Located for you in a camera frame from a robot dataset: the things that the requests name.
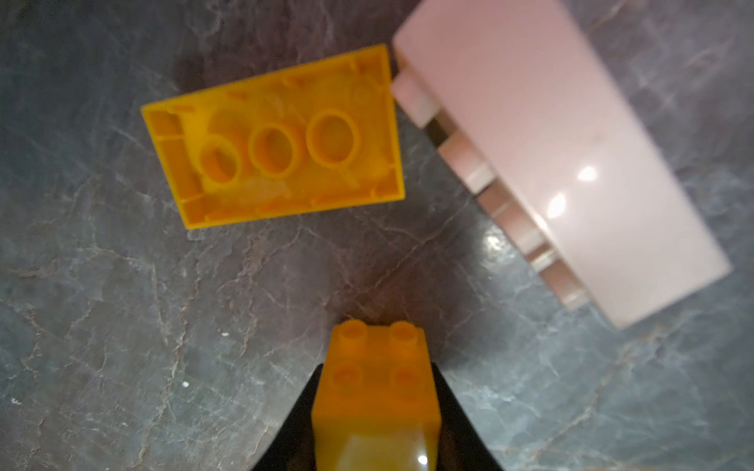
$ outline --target upside-down lego brick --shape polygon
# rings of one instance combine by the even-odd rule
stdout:
[[[142,107],[189,229],[405,196],[384,45]]]

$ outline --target marble surface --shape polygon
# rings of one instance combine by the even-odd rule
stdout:
[[[0,469],[248,469],[347,317],[424,327],[506,469],[754,469],[750,0],[568,2],[737,268],[627,331],[562,310],[403,114],[405,201],[184,229],[140,105],[414,3],[4,3]]]

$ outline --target table surface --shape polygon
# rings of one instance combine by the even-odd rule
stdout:
[[[142,104],[414,4],[4,3],[0,468],[248,469],[356,317],[426,330],[507,469],[754,469],[749,0],[568,2],[736,265],[626,331],[563,310],[402,113],[404,201],[184,229]]]

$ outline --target yellow lego brick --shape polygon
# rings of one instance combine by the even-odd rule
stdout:
[[[440,404],[424,331],[335,327],[311,422],[318,471],[435,469]]]
[[[188,229],[402,200],[383,44],[142,107]]]

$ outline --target lego brick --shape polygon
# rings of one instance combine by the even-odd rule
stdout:
[[[311,421],[320,471],[434,469],[440,404],[424,331],[407,322],[336,326]]]
[[[396,99],[416,111],[420,127],[439,109],[473,144],[534,222],[498,223],[540,231],[567,265],[568,273],[559,265],[547,272],[556,275],[551,286],[569,291],[576,284],[564,280],[572,275],[625,327],[730,272],[557,0],[424,0],[394,48],[402,66],[396,82],[407,73],[412,85]],[[434,104],[417,106],[426,102]],[[517,245],[536,250],[536,239]]]
[[[401,200],[384,45],[142,107],[189,229]]]

